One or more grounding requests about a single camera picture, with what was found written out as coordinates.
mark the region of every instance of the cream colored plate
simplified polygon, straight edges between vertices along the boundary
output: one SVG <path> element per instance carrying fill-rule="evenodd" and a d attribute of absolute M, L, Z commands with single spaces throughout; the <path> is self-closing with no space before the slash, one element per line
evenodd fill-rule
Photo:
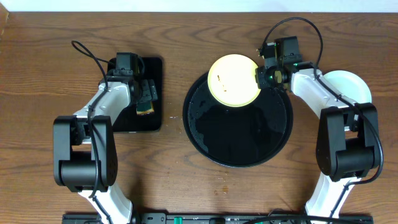
<path fill-rule="evenodd" d="M 211 66 L 207 82 L 211 94 L 226 106 L 239 107 L 260 94 L 256 83 L 258 66 L 243 55 L 226 55 Z"/>

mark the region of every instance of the wooden table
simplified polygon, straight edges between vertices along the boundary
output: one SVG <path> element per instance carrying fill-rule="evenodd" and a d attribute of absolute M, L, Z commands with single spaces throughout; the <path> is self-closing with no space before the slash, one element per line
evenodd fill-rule
<path fill-rule="evenodd" d="M 0 41 L 0 222 L 60 223 L 65 212 L 94 212 L 53 179 L 52 123 L 94 95 L 101 79 L 92 59 L 70 45 L 77 39 L 97 57 L 116 52 L 161 56 L 164 115 L 159 132 L 115 135 L 118 182 L 140 212 L 267 214 L 300 210 L 320 170 L 315 159 L 318 119 L 290 95 L 294 128 L 284 149 L 248 169 L 219 166 L 189 142 L 182 104 L 192 83 L 227 54 L 257 56 L 278 21 L 303 16 L 323 34 L 320 68 L 349 70 L 370 87 L 379 113 L 384 171 L 350 193 L 343 213 L 369 213 L 376 223 L 398 219 L 398 16 L 288 13 L 11 13 Z M 318 37 L 302 21 L 282 25 L 270 40 L 297 35 L 306 60 Z"/>

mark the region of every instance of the round black tray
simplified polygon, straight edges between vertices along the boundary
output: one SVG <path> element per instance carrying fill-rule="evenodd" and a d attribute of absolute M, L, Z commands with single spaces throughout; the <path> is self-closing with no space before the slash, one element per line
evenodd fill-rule
<path fill-rule="evenodd" d="M 292 132 L 293 111 L 286 92 L 263 89 L 252 103 L 233 108 L 211 95 L 207 75 L 192 85 L 183 105 L 184 128 L 192 144 L 228 167 L 251 167 L 273 158 Z"/>

